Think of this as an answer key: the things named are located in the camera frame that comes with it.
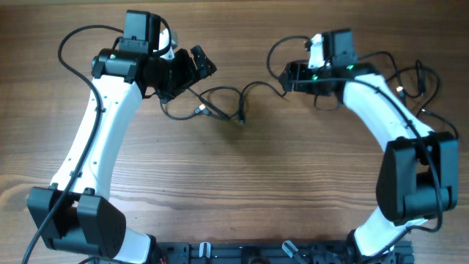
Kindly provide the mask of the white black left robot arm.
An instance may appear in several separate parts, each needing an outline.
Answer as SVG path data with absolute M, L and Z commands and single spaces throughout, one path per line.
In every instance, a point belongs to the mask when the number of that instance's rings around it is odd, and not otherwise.
M 215 72 L 202 48 L 179 49 L 168 22 L 129 10 L 111 48 L 92 62 L 90 97 L 66 159 L 48 187 L 33 188 L 27 207 L 37 226 L 31 240 L 48 249 L 108 263 L 164 263 L 152 235 L 127 226 L 109 202 L 111 178 L 130 121 L 148 88 L 161 104 Z

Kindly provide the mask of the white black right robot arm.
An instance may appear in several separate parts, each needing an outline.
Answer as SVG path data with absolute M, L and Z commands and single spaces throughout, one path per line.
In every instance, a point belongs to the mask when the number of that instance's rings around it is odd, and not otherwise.
M 349 263 L 393 257 L 414 230 L 437 232 L 457 204 L 458 139 L 436 132 L 392 92 L 376 67 L 356 52 L 350 29 L 305 37 L 307 60 L 289 62 L 277 79 L 285 92 L 335 96 L 353 111 L 384 152 L 376 185 L 377 208 L 346 242 Z

